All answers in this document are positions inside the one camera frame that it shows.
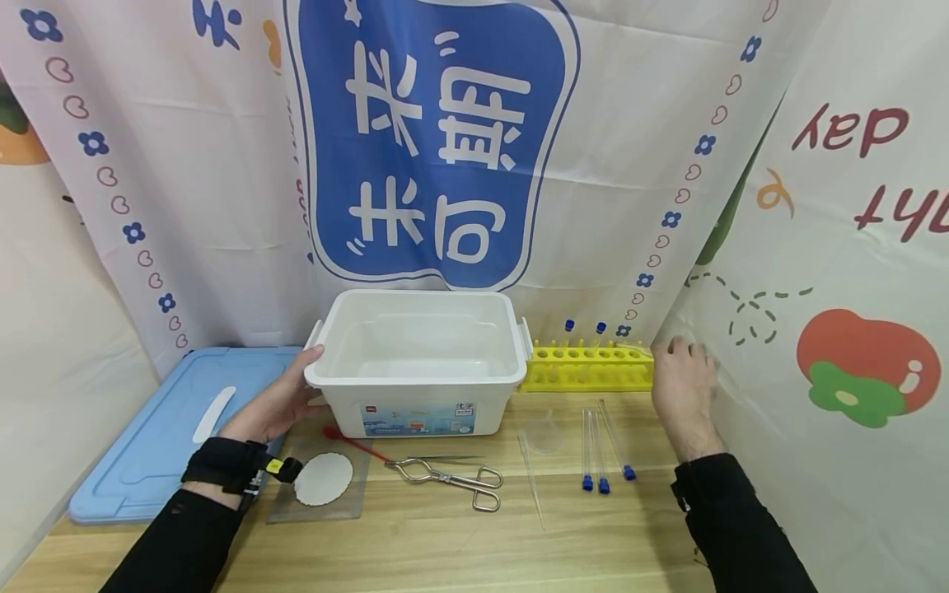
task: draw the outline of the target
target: human arm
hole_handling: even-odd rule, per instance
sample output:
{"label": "human arm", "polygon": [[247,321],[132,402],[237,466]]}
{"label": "human arm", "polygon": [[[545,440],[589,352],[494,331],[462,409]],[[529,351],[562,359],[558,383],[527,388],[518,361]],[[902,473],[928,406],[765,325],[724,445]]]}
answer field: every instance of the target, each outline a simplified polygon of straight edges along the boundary
{"label": "human arm", "polygon": [[[240,442],[270,442],[294,423],[313,416],[303,370],[323,355],[321,345],[302,351],[287,370],[252,399],[218,436]],[[241,495],[221,486],[185,482],[142,533],[102,593],[182,591],[214,588],[240,527]]]}
{"label": "human arm", "polygon": [[673,493],[716,590],[816,591],[711,420],[716,364],[683,338],[653,349],[653,404],[681,465]]}

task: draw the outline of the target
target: orange graphic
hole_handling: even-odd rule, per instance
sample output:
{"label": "orange graphic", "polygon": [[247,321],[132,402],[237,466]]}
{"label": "orange graphic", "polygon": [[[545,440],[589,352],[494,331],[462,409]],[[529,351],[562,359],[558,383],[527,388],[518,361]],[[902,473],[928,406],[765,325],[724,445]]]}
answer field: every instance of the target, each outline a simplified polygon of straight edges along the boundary
{"label": "orange graphic", "polygon": [[280,56],[280,32],[277,30],[276,24],[271,21],[271,19],[264,21],[264,35],[267,37],[268,41],[270,41],[270,47],[267,50],[267,57],[270,58],[270,63],[273,64],[273,67],[276,68],[274,73],[279,76],[280,64],[282,60]]}
{"label": "orange graphic", "polygon": [[16,102],[9,86],[0,83],[0,164],[37,165],[49,155]]}
{"label": "orange graphic", "polygon": [[[774,177],[774,183],[770,183],[758,190],[758,208],[770,210],[778,205],[781,200],[788,202],[788,208],[791,209],[791,218],[794,218],[794,202],[791,200],[791,194],[785,189],[781,177],[774,171],[768,169],[768,173]],[[767,199],[768,195],[773,195],[772,199]]]}

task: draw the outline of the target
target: lid handle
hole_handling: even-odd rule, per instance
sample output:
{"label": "lid handle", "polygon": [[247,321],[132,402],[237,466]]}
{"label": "lid handle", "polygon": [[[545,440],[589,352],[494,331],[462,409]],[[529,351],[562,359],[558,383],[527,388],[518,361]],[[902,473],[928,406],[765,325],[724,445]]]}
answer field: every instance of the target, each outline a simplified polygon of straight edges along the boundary
{"label": "lid handle", "polygon": [[517,325],[517,328],[521,330],[521,340],[524,341],[525,360],[529,361],[533,359],[533,340],[530,338],[527,318],[522,317],[521,323]]}
{"label": "lid handle", "polygon": [[313,331],[309,332],[309,338],[307,338],[307,343],[304,344],[303,349],[308,350],[316,345],[316,339],[320,337],[320,330],[323,329],[323,320],[317,320],[316,325],[313,326]]}

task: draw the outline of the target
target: test tube with blue cap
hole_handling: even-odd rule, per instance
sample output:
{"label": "test tube with blue cap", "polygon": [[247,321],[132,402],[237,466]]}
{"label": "test tube with blue cap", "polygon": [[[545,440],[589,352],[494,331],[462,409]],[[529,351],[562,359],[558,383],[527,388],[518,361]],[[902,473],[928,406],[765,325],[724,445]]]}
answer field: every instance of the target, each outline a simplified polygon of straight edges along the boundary
{"label": "test tube with blue cap", "polygon": [[585,491],[593,490],[593,474],[590,470],[590,456],[592,455],[593,447],[593,410],[590,408],[584,408],[584,457],[583,457],[583,487]]}
{"label": "test tube with blue cap", "polygon": [[596,349],[600,347],[600,337],[603,336],[603,332],[606,331],[606,324],[599,322],[596,324],[596,337],[593,340],[590,340],[590,348],[587,350],[586,355],[589,357],[596,356]]}
{"label": "test tube with blue cap", "polygon": [[573,331],[575,325],[572,319],[568,319],[564,322],[564,339],[560,341],[561,348],[568,348],[570,346],[570,332]]}
{"label": "test tube with blue cap", "polygon": [[606,410],[606,401],[604,399],[600,400],[600,413],[603,415],[603,422],[606,425],[606,433],[609,435],[609,442],[613,443],[613,451],[616,453],[616,458],[623,467],[623,477],[627,480],[635,480],[636,472],[633,471],[633,466],[629,463],[626,448],[623,445],[620,434],[613,425],[613,418],[610,417],[609,411]]}
{"label": "test tube with blue cap", "polygon": [[609,494],[609,480],[606,479],[606,464],[603,461],[603,445],[600,442],[600,414],[597,410],[591,410],[593,421],[591,422],[591,440],[593,441],[593,456],[596,459],[597,486],[600,494]]}

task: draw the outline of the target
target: blue plastic lid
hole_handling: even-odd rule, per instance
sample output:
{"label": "blue plastic lid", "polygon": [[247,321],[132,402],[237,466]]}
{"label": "blue plastic lid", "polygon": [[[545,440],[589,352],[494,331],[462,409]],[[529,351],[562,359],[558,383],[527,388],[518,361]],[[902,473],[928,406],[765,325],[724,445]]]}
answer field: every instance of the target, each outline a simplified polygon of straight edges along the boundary
{"label": "blue plastic lid", "polygon": [[[185,357],[73,495],[69,516],[78,523],[154,519],[203,438],[216,435],[299,350],[203,348]],[[226,403],[220,415],[214,402]],[[270,444],[271,454],[280,440]]]}

